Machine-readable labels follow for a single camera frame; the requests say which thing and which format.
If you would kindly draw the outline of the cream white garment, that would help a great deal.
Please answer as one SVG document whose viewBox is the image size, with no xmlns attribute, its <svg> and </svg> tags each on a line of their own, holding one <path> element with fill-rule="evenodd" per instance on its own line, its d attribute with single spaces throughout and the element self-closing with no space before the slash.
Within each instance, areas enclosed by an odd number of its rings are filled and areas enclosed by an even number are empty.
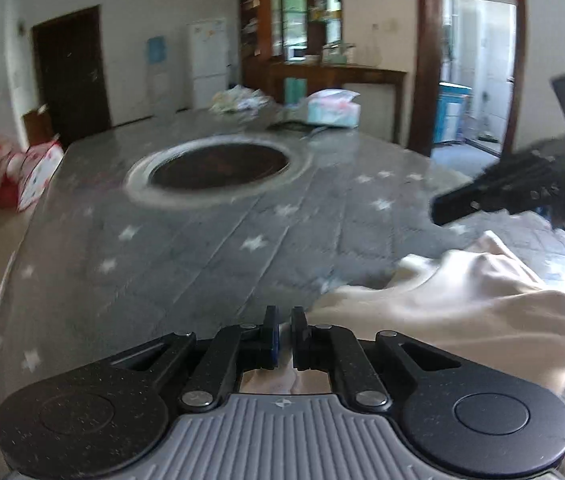
<svg viewBox="0 0 565 480">
<path fill-rule="evenodd" d="M 307 321 L 363 340 L 394 330 L 555 393 L 565 388 L 565 292 L 491 231 L 440 259 L 404 257 L 382 289 L 333 289 Z"/>
</svg>

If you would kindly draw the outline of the blue cabinet in doorway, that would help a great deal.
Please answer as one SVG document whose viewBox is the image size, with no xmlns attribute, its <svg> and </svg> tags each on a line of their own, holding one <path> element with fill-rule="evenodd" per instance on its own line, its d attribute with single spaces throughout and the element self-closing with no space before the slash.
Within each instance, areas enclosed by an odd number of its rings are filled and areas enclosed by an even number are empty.
<svg viewBox="0 0 565 480">
<path fill-rule="evenodd" d="M 461 121 L 471 96 L 471 88 L 461 84 L 441 81 L 433 144 L 452 143 L 458 140 Z"/>
</svg>

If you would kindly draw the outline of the grey star quilted table cover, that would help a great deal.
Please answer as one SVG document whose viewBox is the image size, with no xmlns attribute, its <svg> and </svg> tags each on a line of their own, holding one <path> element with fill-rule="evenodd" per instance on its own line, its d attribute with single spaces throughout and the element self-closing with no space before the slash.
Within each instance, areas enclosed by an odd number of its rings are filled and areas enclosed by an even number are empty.
<svg viewBox="0 0 565 480">
<path fill-rule="evenodd" d="M 565 232 L 537 214 L 430 222 L 431 197 L 457 172 L 365 133 L 274 136 L 296 177 L 214 206 L 134 203 L 124 181 L 142 158 L 263 122 L 187 112 L 73 144 L 36 205 L 0 282 L 0 402 L 23 386 L 179 327 L 202 337 L 273 304 L 310 307 L 341 285 L 385 286 L 399 260 L 437 258 L 497 234 L 565 290 Z M 0 456 L 0 477 L 6 467 Z"/>
</svg>

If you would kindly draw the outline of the round induction cooktop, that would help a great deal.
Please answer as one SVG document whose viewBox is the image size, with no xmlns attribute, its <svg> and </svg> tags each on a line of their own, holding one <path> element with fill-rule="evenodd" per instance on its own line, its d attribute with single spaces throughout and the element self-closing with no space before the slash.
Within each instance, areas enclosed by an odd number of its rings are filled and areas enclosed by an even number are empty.
<svg viewBox="0 0 565 480">
<path fill-rule="evenodd" d="M 313 154 L 298 139 L 222 134 L 154 152 L 130 168 L 124 191 L 141 206 L 189 210 L 275 191 L 309 169 Z"/>
</svg>

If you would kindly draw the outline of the tissue pack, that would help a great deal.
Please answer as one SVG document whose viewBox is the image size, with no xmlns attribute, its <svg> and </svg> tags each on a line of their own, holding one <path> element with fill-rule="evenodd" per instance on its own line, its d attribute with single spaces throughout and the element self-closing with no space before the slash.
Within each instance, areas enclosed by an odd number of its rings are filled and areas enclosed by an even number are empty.
<svg viewBox="0 0 565 480">
<path fill-rule="evenodd" d="M 305 100 L 307 122 L 312 125 L 354 129 L 360 125 L 361 106 L 355 101 L 359 92 L 325 89 Z"/>
</svg>

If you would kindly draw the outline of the glass jars on table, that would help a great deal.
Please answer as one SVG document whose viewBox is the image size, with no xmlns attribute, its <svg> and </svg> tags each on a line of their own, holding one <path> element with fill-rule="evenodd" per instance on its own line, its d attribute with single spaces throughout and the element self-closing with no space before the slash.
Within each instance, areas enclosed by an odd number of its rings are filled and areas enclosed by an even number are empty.
<svg viewBox="0 0 565 480">
<path fill-rule="evenodd" d="M 355 62 L 356 45 L 346 42 L 324 44 L 322 63 L 327 65 L 353 65 Z"/>
</svg>

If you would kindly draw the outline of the wooden side table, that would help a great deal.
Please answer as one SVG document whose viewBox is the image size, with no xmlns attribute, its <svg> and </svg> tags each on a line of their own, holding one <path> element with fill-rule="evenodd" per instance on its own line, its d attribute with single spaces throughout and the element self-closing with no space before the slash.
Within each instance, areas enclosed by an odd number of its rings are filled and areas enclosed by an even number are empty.
<svg viewBox="0 0 565 480">
<path fill-rule="evenodd" d="M 263 65 L 263 91 L 277 102 L 285 97 L 287 78 L 305 79 L 307 89 L 324 90 L 342 88 L 345 84 L 377 84 L 394 89 L 392 143 L 399 143 L 404 110 L 404 87 L 407 73 L 399 70 L 363 65 L 307 64 L 267 62 Z"/>
</svg>

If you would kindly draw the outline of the crumpled patterned cloth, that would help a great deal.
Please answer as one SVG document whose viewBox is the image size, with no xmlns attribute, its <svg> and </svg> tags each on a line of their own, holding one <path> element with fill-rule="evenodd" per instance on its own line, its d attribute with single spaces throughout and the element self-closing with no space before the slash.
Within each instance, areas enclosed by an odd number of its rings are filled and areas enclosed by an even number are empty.
<svg viewBox="0 0 565 480">
<path fill-rule="evenodd" d="M 210 110 L 216 114 L 251 112 L 251 110 L 259 110 L 270 102 L 272 102 L 272 98 L 266 96 L 263 91 L 237 84 L 237 86 L 218 92 L 213 96 Z"/>
</svg>

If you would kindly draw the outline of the water dispenser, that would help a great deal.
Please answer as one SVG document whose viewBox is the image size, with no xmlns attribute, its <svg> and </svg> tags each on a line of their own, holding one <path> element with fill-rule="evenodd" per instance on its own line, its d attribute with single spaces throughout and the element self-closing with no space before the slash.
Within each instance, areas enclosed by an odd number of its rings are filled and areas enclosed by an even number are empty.
<svg viewBox="0 0 565 480">
<path fill-rule="evenodd" d="M 171 113 L 172 90 L 164 36 L 154 36 L 147 40 L 146 60 L 148 99 L 152 114 L 166 117 Z"/>
</svg>

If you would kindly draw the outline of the polka dot play tent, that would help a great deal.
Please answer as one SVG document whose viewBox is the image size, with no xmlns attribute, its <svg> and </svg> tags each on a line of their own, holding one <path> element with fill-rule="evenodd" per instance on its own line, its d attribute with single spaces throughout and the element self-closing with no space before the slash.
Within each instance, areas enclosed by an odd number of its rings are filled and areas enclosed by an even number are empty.
<svg viewBox="0 0 565 480">
<path fill-rule="evenodd" d="M 63 159 L 57 141 L 30 146 L 25 152 L 0 138 L 0 208 L 25 211 L 44 194 Z"/>
</svg>

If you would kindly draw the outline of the right wooden display cabinet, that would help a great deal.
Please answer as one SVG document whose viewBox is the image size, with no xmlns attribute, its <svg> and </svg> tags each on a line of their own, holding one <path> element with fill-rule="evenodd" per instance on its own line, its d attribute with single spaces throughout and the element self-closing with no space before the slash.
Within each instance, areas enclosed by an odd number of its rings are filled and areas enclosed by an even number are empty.
<svg viewBox="0 0 565 480">
<path fill-rule="evenodd" d="M 263 89 L 275 62 L 320 61 L 342 41 L 342 0 L 239 0 L 240 79 Z"/>
</svg>

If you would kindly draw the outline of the white refrigerator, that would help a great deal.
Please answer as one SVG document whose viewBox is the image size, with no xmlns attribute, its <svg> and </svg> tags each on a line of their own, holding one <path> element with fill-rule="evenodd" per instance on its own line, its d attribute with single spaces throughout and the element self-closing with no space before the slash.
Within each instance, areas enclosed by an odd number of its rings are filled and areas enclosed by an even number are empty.
<svg viewBox="0 0 565 480">
<path fill-rule="evenodd" d="M 187 27 L 191 107 L 202 110 L 228 85 L 228 39 L 224 18 Z"/>
</svg>

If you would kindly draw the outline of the dark wooden door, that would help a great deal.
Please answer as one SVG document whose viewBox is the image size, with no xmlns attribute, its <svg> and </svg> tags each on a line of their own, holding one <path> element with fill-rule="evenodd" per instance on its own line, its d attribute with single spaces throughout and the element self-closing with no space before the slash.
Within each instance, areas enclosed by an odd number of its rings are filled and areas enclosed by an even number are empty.
<svg viewBox="0 0 565 480">
<path fill-rule="evenodd" d="M 32 28 L 36 81 L 60 144 L 112 127 L 102 57 L 100 7 L 75 11 Z"/>
</svg>

